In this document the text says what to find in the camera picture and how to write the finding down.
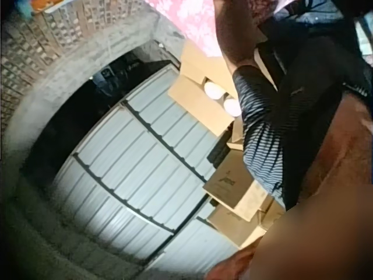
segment white round object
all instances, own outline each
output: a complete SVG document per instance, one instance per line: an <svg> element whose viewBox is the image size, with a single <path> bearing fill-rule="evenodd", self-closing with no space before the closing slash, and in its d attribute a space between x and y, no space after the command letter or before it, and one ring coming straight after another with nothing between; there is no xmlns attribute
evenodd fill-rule
<svg viewBox="0 0 373 280"><path fill-rule="evenodd" d="M211 81L205 83L205 93L211 99L218 100L225 94L225 92L226 91L221 86L218 86Z"/></svg>
<svg viewBox="0 0 373 280"><path fill-rule="evenodd" d="M240 103L237 99L228 98L224 101L223 105L226 112L232 117L238 117L242 113Z"/></svg>

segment stone wall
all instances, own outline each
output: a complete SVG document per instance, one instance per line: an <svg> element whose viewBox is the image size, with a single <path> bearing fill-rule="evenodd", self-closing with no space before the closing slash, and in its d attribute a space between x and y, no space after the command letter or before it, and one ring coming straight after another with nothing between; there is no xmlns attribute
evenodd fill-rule
<svg viewBox="0 0 373 280"><path fill-rule="evenodd" d="M1 37L6 188L16 185L29 150L62 104L102 67L153 39L180 57L183 35L142 0L74 0L29 21L11 15Z"/></svg>

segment sleeve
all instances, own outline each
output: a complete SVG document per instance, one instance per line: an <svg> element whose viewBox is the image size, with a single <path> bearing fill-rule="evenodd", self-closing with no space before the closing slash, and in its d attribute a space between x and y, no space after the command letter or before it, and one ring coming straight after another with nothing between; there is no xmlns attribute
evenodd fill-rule
<svg viewBox="0 0 373 280"><path fill-rule="evenodd" d="M233 74L244 124L244 162L253 177L283 205L279 187L283 181L281 130L287 98L253 66Z"/></svg>

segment striped shirt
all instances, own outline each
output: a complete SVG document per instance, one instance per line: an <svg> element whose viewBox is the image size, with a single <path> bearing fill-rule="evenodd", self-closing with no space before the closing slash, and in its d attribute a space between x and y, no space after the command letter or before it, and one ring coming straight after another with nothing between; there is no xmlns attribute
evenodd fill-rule
<svg viewBox="0 0 373 280"><path fill-rule="evenodd" d="M345 89L370 105L372 72L364 63L321 38L303 49L278 92L258 68L247 65L234 72L244 123L244 163L287 209L297 203L302 180Z"/></svg>

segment pink floral fabric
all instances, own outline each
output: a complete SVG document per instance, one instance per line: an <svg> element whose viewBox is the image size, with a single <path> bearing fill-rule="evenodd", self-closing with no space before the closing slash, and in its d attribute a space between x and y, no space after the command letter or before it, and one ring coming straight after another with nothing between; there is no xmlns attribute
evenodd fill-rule
<svg viewBox="0 0 373 280"><path fill-rule="evenodd" d="M293 0L247 0L254 21L263 22ZM215 35L213 0L146 0L172 21L206 55L221 56Z"/></svg>

